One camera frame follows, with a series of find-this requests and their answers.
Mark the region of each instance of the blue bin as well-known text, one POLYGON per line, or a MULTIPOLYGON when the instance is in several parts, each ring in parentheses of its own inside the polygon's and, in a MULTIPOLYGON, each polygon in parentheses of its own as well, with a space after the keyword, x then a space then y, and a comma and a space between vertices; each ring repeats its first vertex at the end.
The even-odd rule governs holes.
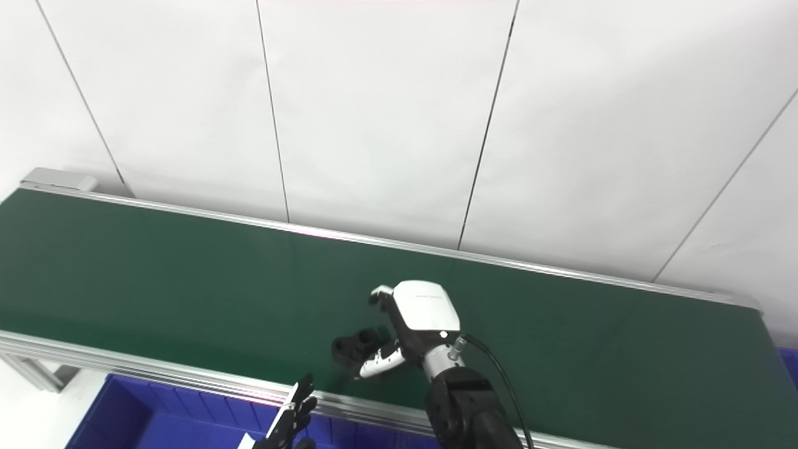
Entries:
POLYGON ((787 366, 792 383, 798 388, 798 349, 779 348, 779 355, 787 366))
MULTIPOLYGON (((109 375, 68 449, 236 449, 261 439, 277 408, 109 375)), ((434 438, 313 415, 298 436, 321 449, 439 449, 434 438)))

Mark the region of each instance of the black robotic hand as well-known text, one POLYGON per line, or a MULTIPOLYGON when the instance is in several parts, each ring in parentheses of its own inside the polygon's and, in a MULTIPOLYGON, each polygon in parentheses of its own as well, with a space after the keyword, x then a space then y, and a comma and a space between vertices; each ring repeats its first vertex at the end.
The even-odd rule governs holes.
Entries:
POLYGON ((310 423, 310 411, 318 401, 313 394, 313 375, 307 374, 294 384, 271 423, 266 437, 256 442, 252 449, 315 449, 316 442, 310 438, 300 439, 294 446, 297 434, 310 423))

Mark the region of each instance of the cable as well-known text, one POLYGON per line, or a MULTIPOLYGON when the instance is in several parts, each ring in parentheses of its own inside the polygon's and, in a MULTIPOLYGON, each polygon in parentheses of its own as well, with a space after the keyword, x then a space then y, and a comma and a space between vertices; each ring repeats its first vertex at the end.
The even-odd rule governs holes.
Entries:
POLYGON ((467 342, 476 346, 477 349, 484 352, 488 358, 493 362, 496 366, 496 370, 501 374, 501 379, 504 381, 504 385, 507 387, 507 390, 510 392, 510 399, 512 399, 512 405, 516 408, 516 413, 518 414, 518 419, 521 421, 521 428, 523 429, 523 436, 527 439, 527 447, 528 449, 535 449, 535 445, 532 443, 532 436, 529 434, 529 428, 527 427, 527 419, 523 414, 523 410, 521 409, 521 403, 516 396, 516 390, 512 387, 510 383, 510 378, 507 376, 507 372, 502 368, 499 360, 496 356, 493 355, 490 348, 484 343, 482 343, 479 339, 471 334, 463 334, 462 335, 467 342))

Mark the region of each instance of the black object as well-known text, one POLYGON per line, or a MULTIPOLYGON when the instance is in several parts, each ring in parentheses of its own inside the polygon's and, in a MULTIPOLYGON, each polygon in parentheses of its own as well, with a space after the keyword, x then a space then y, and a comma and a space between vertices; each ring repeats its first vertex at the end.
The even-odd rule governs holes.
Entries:
POLYGON ((523 449, 490 381, 471 368, 449 368, 437 375, 425 408, 444 449, 523 449))
POLYGON ((333 359, 357 375, 360 366, 386 342, 372 328, 333 340, 333 359))

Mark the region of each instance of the panel seam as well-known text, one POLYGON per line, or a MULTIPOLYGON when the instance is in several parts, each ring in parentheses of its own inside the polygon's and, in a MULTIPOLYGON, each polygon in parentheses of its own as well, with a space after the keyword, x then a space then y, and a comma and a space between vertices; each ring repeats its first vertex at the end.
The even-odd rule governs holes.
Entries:
POLYGON ((277 145, 277 162, 280 167, 280 182, 282 184, 282 200, 286 206, 286 221, 291 222, 288 212, 288 192, 286 191, 286 175, 282 169, 282 153, 280 152, 280 138, 277 133, 277 115, 275 114, 275 100, 271 94, 271 75, 269 74, 269 61, 266 57, 266 37, 263 34, 263 20, 260 14, 260 1, 255 0, 255 9, 258 13, 258 29, 260 30, 260 45, 263 49, 263 65, 266 67, 266 84, 269 89, 269 106, 271 108, 271 124, 275 129, 275 144, 277 145))
POLYGON ((471 191, 468 194, 468 203, 465 206, 465 216, 463 217, 463 226, 460 228, 460 238, 457 239, 457 248, 463 244, 463 235, 465 234, 465 225, 468 223, 468 213, 471 212, 471 202, 474 198, 474 189, 476 188, 476 179, 480 175, 480 166, 482 165, 482 155, 485 152, 485 143, 488 141, 488 131, 491 128, 491 119, 493 119, 493 110, 496 108, 496 99, 499 96, 499 86, 501 85, 501 78, 504 74, 504 63, 507 61, 507 53, 510 50, 510 40, 512 39, 512 30, 516 25, 516 16, 518 15, 518 6, 521 0, 516 0, 516 5, 512 11, 512 20, 510 21, 510 30, 507 35, 507 41, 504 43, 504 54, 502 54, 501 65, 499 65, 499 77, 496 79, 496 88, 493 90, 493 99, 491 100, 491 109, 488 111, 488 121, 485 124, 485 133, 482 136, 482 146, 480 147, 480 155, 476 159, 476 168, 474 169, 474 179, 471 183, 471 191))
POLYGON ((743 168, 743 165, 745 165, 745 163, 748 162, 748 160, 751 158, 751 155, 753 154, 753 152, 756 151, 757 148, 759 148, 759 145, 762 143, 762 141, 768 135, 768 133, 770 133, 770 130, 773 128, 773 126, 776 124, 776 122, 779 121, 779 118, 781 118, 781 114, 783 114, 784 111, 787 110, 787 108, 790 106, 790 104, 792 103, 792 100, 795 99, 797 94, 798 94, 798 88, 796 88, 794 91, 792 91, 792 95, 790 95, 790 97, 787 99, 787 102, 785 102, 784 105, 781 106, 781 109, 779 109, 779 112, 770 121, 770 124, 767 126, 767 128, 764 129, 764 132, 759 136, 757 141, 754 142, 753 147, 751 147, 751 149, 748 151, 748 153, 745 154, 745 156, 742 158, 740 163, 737 164, 737 167, 734 169, 734 171, 732 172, 731 176, 729 176, 729 179, 727 179, 726 182, 721 186, 721 189, 715 194, 715 197, 706 206, 706 208, 704 209, 704 212, 702 212, 701 215, 698 216, 698 219, 695 221, 695 223, 693 223, 693 226, 689 229, 689 231, 687 231, 687 233, 685 234, 684 238, 682 238, 681 241, 679 242, 679 244, 676 245, 676 248, 673 250, 672 253, 670 253, 670 256, 668 256, 668 258, 666 259, 665 263, 660 267, 659 271, 657 271, 657 274, 655 274, 654 278, 651 279, 651 282, 656 282, 657 279, 659 279, 659 276, 662 274, 662 272, 665 271, 665 268, 668 266, 668 264, 670 264, 670 261, 672 261, 674 259, 674 257, 679 252, 679 250, 681 250, 681 248, 685 245, 685 242, 687 242, 687 240, 690 238, 690 236, 693 235, 693 232, 695 232, 695 230, 698 227, 698 225, 704 220, 704 217, 706 217, 706 215, 709 212, 709 210, 715 205, 715 203, 717 203, 717 200, 720 199, 720 197, 723 195, 723 192, 725 192, 725 190, 732 183, 732 180, 734 180, 734 177, 736 177, 737 174, 740 172, 740 170, 743 168))
POLYGON ((75 77, 75 73, 72 71, 72 66, 69 65, 69 61, 66 59, 66 55, 64 54, 64 50, 61 48, 61 43, 56 38, 55 31, 53 27, 50 25, 49 19, 47 18, 47 14, 45 14, 44 8, 41 6, 39 0, 34 0, 36 2, 36 6, 39 9, 39 13, 41 13, 41 18, 44 19, 45 24, 47 25, 47 30, 50 33, 50 36, 53 38, 53 42, 55 42, 56 48, 58 48, 58 53, 61 55, 61 60, 64 62, 67 71, 69 72, 69 76, 72 78, 72 83, 75 85, 77 89, 78 95, 81 96, 81 101, 83 101, 83 106, 86 108, 86 112, 89 113, 89 117, 92 120, 92 124, 94 125, 94 129, 97 131, 97 134, 100 136, 100 140, 102 141, 102 145, 105 147, 105 152, 108 154, 109 158, 111 159, 111 163, 113 164, 114 170, 117 172, 117 176, 119 177, 119 181, 122 185, 128 190, 128 193, 131 197, 135 198, 136 195, 133 193, 133 190, 130 188, 130 185, 127 181, 124 180, 122 176, 122 172, 119 170, 119 165, 117 164, 117 159, 111 153, 111 149, 108 145, 108 142, 105 140, 105 136, 103 135, 102 131, 100 130, 100 125, 97 124, 97 119, 94 117, 94 113, 92 112, 91 108, 89 107, 89 102, 86 100, 86 96, 83 94, 83 89, 77 83, 77 77, 75 77))

